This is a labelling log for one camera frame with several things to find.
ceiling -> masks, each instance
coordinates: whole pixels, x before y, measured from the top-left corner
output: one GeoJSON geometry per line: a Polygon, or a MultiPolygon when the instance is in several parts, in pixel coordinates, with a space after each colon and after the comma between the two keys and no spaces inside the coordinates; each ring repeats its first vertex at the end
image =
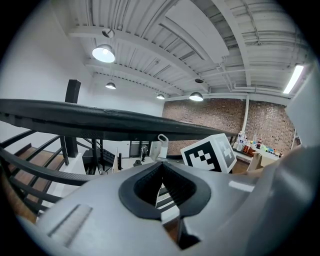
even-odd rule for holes
{"type": "Polygon", "coordinates": [[[313,55],[275,1],[192,0],[200,12],[179,15],[192,24],[187,27],[168,18],[175,5],[179,13],[181,1],[191,0],[70,0],[75,26],[68,35],[82,44],[85,65],[94,78],[108,82],[117,77],[164,93],[168,100],[184,99],[195,91],[207,98],[247,93],[264,99],[294,96],[311,70],[313,55]],[[210,33],[218,32],[214,38],[221,38],[222,44],[192,36],[203,29],[203,19],[209,21],[210,33]],[[112,28],[115,36],[103,36],[105,28],[112,28]],[[96,46],[106,43],[115,50],[114,63],[92,56],[96,46]],[[216,63],[219,58],[208,54],[210,47],[228,55],[216,63]],[[307,68],[291,94],[283,94],[297,64],[307,68]]]}

ceiling light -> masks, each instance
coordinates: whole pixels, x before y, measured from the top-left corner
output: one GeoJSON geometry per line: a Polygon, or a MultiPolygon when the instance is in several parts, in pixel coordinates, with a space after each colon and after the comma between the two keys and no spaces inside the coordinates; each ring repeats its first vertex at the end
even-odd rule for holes
{"type": "Polygon", "coordinates": [[[204,100],[204,97],[202,97],[202,94],[200,92],[193,92],[191,93],[189,99],[196,102],[202,102],[204,100]]]}
{"type": "Polygon", "coordinates": [[[105,87],[109,88],[109,89],[116,89],[116,85],[113,82],[108,82],[105,87]]]}
{"type": "Polygon", "coordinates": [[[111,63],[115,61],[115,52],[108,44],[101,44],[92,51],[93,57],[98,61],[111,63]]]}
{"type": "Polygon", "coordinates": [[[106,38],[113,38],[115,36],[115,32],[111,28],[104,28],[102,30],[102,35],[104,35],[106,38]]]}
{"type": "Polygon", "coordinates": [[[194,80],[196,83],[198,83],[198,84],[202,84],[204,81],[202,80],[202,79],[196,79],[196,80],[194,80]]]}
{"type": "Polygon", "coordinates": [[[159,100],[164,100],[165,96],[163,94],[158,94],[156,98],[159,100]]]}
{"type": "Polygon", "coordinates": [[[292,88],[295,86],[296,82],[298,81],[303,69],[304,69],[304,66],[300,66],[300,65],[295,66],[291,79],[283,91],[284,94],[288,94],[291,92],[292,88]]]}

fluorescent light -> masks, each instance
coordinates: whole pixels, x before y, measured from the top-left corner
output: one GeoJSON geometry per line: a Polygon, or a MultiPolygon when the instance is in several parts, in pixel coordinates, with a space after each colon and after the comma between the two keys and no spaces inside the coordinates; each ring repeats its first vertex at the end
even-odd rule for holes
{"type": "Polygon", "coordinates": [[[163,96],[163,94],[158,94],[156,98],[159,100],[164,100],[165,96],[163,96]]]}
{"type": "Polygon", "coordinates": [[[291,92],[292,88],[295,86],[296,82],[298,81],[303,69],[304,69],[304,66],[300,66],[300,65],[295,66],[291,79],[283,91],[284,94],[288,94],[291,92]]]}

metal railing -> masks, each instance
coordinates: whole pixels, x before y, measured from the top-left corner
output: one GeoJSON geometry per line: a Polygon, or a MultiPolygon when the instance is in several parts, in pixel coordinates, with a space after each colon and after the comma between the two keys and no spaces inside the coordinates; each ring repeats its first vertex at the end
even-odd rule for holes
{"type": "MultiPolygon", "coordinates": [[[[83,139],[86,142],[90,143],[92,145],[92,147],[87,146],[79,141],[76,142],[77,145],[92,151],[93,162],[94,162],[95,167],[98,167],[98,163],[99,163],[98,158],[99,158],[103,172],[107,172],[108,170],[105,169],[105,162],[108,162],[109,164],[113,165],[116,156],[114,154],[112,154],[111,152],[109,152],[108,150],[104,149],[103,139],[100,139],[100,142],[98,142],[96,139],[91,139],[91,141],[87,138],[83,138],[83,139]]],[[[119,170],[122,169],[122,154],[121,153],[119,153],[119,155],[118,155],[118,169],[119,170]]]]}
{"type": "MultiPolygon", "coordinates": [[[[43,178],[49,182],[81,186],[98,177],[97,175],[74,174],[48,169],[49,164],[61,152],[63,154],[61,165],[69,164],[65,136],[70,138],[83,138],[89,142],[92,147],[80,142],[77,142],[77,144],[93,151],[93,168],[96,169],[98,167],[99,170],[98,155],[103,167],[105,166],[105,161],[113,164],[115,159],[115,155],[104,149],[103,140],[152,142],[158,141],[159,134],[166,134],[170,141],[181,141],[201,140],[209,135],[220,133],[225,133],[227,136],[235,135],[234,133],[202,125],[129,111],[101,109],[74,103],[28,99],[0,99],[0,121],[16,127],[31,129],[0,144],[0,164],[1,170],[6,175],[16,194],[36,214],[39,213],[39,211],[45,211],[47,207],[39,201],[34,202],[30,200],[27,198],[27,195],[35,196],[41,201],[44,200],[50,203],[56,203],[61,199],[61,197],[47,194],[45,189],[44,191],[35,189],[33,186],[37,179],[43,178]],[[11,144],[34,134],[36,131],[57,134],[57,136],[38,147],[25,160],[11,154],[5,149],[11,144]],[[60,139],[61,147],[54,152],[42,166],[29,162],[58,139],[60,139]],[[14,166],[12,171],[9,170],[9,164],[14,166]],[[20,170],[34,175],[28,184],[16,179],[15,175],[20,170]]],[[[119,161],[118,167],[121,169],[120,156],[119,161]]]]}
{"type": "Polygon", "coordinates": [[[85,182],[92,179],[92,176],[89,175],[80,175],[80,174],[73,174],[67,172],[60,172],[58,171],[63,164],[66,166],[69,165],[69,158],[67,155],[66,150],[66,142],[65,137],[62,135],[57,135],[54,138],[50,139],[43,145],[36,148],[26,159],[21,159],[18,156],[11,154],[5,148],[9,147],[13,143],[18,142],[19,140],[34,134],[36,131],[28,130],[21,134],[18,134],[2,143],[0,143],[0,164],[1,169],[4,172],[6,178],[8,179],[9,183],[11,184],[12,189],[18,195],[18,197],[35,213],[37,214],[39,210],[45,211],[47,209],[46,206],[42,205],[42,200],[48,201],[50,203],[56,203],[61,197],[51,195],[46,193],[48,190],[51,182],[58,182],[68,185],[74,186],[81,186],[85,182]],[[50,158],[42,165],[38,166],[34,163],[31,163],[35,156],[37,156],[41,151],[43,151],[46,147],[51,145],[53,142],[60,139],[61,147],[54,152],[50,158]],[[49,164],[62,152],[63,160],[57,166],[57,170],[49,169],[49,164]],[[9,169],[9,164],[12,164],[14,168],[12,170],[9,169]],[[32,179],[25,184],[16,178],[16,175],[20,170],[23,170],[29,174],[32,174],[32,179]],[[39,191],[33,186],[37,182],[39,178],[43,178],[48,180],[48,184],[44,188],[43,191],[39,191]],[[31,201],[27,198],[28,195],[35,196],[39,198],[39,202],[31,201]]]}

white box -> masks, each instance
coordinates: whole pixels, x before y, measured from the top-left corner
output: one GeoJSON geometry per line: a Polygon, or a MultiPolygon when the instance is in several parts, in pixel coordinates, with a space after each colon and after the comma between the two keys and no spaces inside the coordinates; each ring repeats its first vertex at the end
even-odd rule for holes
{"type": "Polygon", "coordinates": [[[227,174],[237,162],[224,133],[211,135],[182,148],[181,155],[186,166],[227,174]]]}

